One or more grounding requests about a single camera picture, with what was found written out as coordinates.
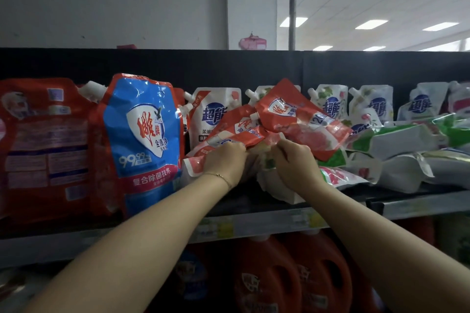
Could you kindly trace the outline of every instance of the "bracelet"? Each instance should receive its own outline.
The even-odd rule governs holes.
[[[224,176],[222,176],[221,174],[213,174],[213,173],[210,173],[210,172],[205,172],[204,174],[211,174],[212,176],[217,176],[217,177],[223,179],[223,180],[225,181],[225,183],[227,184],[227,186],[228,186],[228,190],[231,190],[231,189],[233,188],[233,186],[230,184],[230,182],[227,181],[227,180],[224,178]]]

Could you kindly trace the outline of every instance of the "metal pole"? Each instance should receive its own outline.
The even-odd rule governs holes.
[[[289,0],[289,51],[295,51],[295,23],[297,0]]]

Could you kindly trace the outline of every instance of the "ceiling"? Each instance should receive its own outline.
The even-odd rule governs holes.
[[[289,0],[277,0],[277,49],[287,49],[289,28],[279,27],[287,16]],[[470,31],[470,0],[297,0],[297,16],[308,17],[296,28],[297,50],[331,45],[331,50],[386,46],[383,51],[396,51],[421,44],[429,47],[433,40],[439,44],[439,39]],[[371,19],[389,22],[373,30],[355,30]],[[446,21],[460,24],[422,31]]]

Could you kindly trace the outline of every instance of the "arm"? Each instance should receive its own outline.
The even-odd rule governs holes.
[[[470,270],[328,185],[307,146],[281,141],[279,175],[326,220],[393,312],[470,312]]]
[[[71,262],[26,313],[143,312],[204,215],[236,185],[246,152],[228,143],[206,157],[195,182],[125,221]]]

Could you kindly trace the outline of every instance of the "hand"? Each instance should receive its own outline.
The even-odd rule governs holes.
[[[242,177],[246,156],[244,144],[226,142],[206,155],[204,173],[220,174],[235,187]]]
[[[326,185],[308,146],[282,139],[271,147],[271,154],[279,177],[300,196]]]

